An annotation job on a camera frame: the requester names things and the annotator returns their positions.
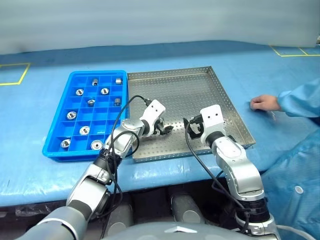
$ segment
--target white button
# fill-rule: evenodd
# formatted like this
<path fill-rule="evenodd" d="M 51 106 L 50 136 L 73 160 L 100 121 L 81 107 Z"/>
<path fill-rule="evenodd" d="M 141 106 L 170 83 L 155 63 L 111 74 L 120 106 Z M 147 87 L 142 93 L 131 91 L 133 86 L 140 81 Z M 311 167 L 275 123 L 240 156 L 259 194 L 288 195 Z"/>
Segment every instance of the white button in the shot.
<path fill-rule="evenodd" d="M 300 186 L 295 186 L 294 190 L 298 193 L 298 194 L 303 194 L 304 193 L 304 189 Z"/>

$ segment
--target person's hand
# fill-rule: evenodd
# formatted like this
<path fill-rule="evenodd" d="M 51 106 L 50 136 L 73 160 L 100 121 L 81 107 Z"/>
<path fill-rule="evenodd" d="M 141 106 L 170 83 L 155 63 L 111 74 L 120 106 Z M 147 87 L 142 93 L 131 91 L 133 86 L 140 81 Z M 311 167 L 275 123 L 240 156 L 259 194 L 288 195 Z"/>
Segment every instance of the person's hand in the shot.
<path fill-rule="evenodd" d="M 250 107 L 253 110 L 281 111 L 281 107 L 277 102 L 277 97 L 266 94 L 252 98 Z"/>

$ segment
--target blue lab coat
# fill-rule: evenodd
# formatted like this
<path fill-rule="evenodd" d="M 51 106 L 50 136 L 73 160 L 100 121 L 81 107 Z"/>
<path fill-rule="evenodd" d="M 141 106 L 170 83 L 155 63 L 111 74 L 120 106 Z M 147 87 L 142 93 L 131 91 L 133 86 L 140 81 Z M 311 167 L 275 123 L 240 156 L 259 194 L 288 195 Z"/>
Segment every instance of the blue lab coat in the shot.
<path fill-rule="evenodd" d="M 320 78 L 282 92 L 278 103 L 290 117 L 319 117 Z M 320 129 L 280 157 L 262 175 L 262 181 L 276 224 L 305 231 L 319 240 Z M 303 239 L 289 231 L 279 230 L 279 233 L 282 240 Z"/>

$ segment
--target metal bearing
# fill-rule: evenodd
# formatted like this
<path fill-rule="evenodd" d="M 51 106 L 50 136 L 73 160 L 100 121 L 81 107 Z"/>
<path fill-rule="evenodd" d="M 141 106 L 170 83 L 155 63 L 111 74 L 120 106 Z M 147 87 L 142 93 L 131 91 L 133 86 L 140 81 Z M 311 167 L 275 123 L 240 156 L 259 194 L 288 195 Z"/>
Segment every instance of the metal bearing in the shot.
<path fill-rule="evenodd" d="M 75 94 L 77 96 L 82 96 L 84 94 L 84 90 L 83 89 L 78 89 L 77 91 L 75 91 Z"/>
<path fill-rule="evenodd" d="M 108 95 L 109 94 L 109 88 L 102 88 L 101 89 L 101 91 L 100 91 L 100 93 L 102 94 L 102 95 Z"/>
<path fill-rule="evenodd" d="M 92 150 L 100 150 L 102 148 L 102 141 L 100 140 L 94 140 L 92 143 L 91 143 L 91 149 Z"/>
<path fill-rule="evenodd" d="M 122 79 L 120 77 L 117 77 L 115 79 L 115 84 L 122 84 Z"/>
<path fill-rule="evenodd" d="M 94 99 L 90 99 L 86 103 L 88 104 L 89 107 L 93 107 L 95 105 L 95 102 L 96 101 Z"/>
<path fill-rule="evenodd" d="M 121 106 L 121 98 L 116 98 L 114 100 L 114 104 L 113 104 L 115 107 L 119 107 Z"/>
<path fill-rule="evenodd" d="M 98 78 L 92 79 L 92 86 L 98 86 Z"/>
<path fill-rule="evenodd" d="M 71 143 L 71 140 L 67 138 L 60 143 L 60 147 L 63 149 L 66 149 L 70 146 L 70 143 Z"/>
<path fill-rule="evenodd" d="M 83 126 L 82 128 L 80 128 L 79 133 L 81 135 L 88 135 L 90 131 L 90 127 L 89 126 Z"/>
<path fill-rule="evenodd" d="M 66 119 L 73 120 L 77 117 L 77 113 L 75 111 L 70 111 L 66 115 Z"/>

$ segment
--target blue sleeve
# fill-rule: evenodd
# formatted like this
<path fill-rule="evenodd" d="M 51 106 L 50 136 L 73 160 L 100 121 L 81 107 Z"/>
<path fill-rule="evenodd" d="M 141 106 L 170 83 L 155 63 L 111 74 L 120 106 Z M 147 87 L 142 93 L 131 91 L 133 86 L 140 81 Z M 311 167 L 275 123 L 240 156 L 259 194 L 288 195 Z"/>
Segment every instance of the blue sleeve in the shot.
<path fill-rule="evenodd" d="M 280 93 L 277 101 L 290 117 L 320 117 L 320 78 Z"/>

